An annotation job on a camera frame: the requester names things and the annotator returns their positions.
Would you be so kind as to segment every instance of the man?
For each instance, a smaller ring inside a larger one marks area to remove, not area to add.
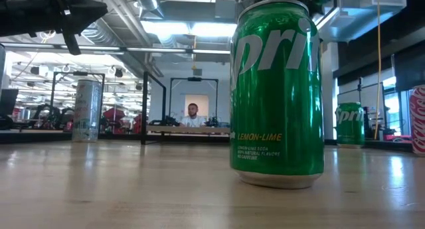
[[[187,112],[189,115],[183,118],[180,127],[205,127],[205,119],[197,115],[198,105],[190,103]]]

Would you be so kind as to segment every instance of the can rim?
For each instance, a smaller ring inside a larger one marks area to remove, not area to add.
[[[304,3],[300,2],[300,1],[297,1],[297,0],[264,0],[264,1],[257,2],[255,4],[252,4],[251,6],[245,8],[245,10],[243,10],[239,14],[238,22],[237,23],[239,23],[239,20],[243,16],[243,14],[245,14],[249,10],[252,10],[255,7],[258,7],[258,6],[261,6],[261,5],[265,5],[265,4],[269,4],[269,3],[293,3],[293,4],[296,4],[296,5],[299,5],[299,6],[303,7],[307,11],[307,14],[309,14],[308,7]]]

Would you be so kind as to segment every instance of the aluminum can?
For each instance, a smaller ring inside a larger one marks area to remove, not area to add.
[[[95,142],[98,140],[101,97],[102,84],[100,82],[78,81],[72,141]]]
[[[339,104],[337,111],[337,144],[359,148],[365,144],[363,108],[359,102]]]
[[[299,1],[261,1],[240,14],[230,48],[230,166],[244,182],[302,189],[322,174],[319,43]]]
[[[425,156],[425,85],[413,89],[409,110],[413,152]]]

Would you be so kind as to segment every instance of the computer monitor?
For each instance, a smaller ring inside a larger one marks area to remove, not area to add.
[[[0,114],[11,115],[15,108],[18,89],[3,89],[0,97]]]

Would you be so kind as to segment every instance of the coca-cola can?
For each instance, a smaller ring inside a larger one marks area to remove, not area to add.
[[[413,89],[409,102],[413,152],[425,156],[425,85]]]

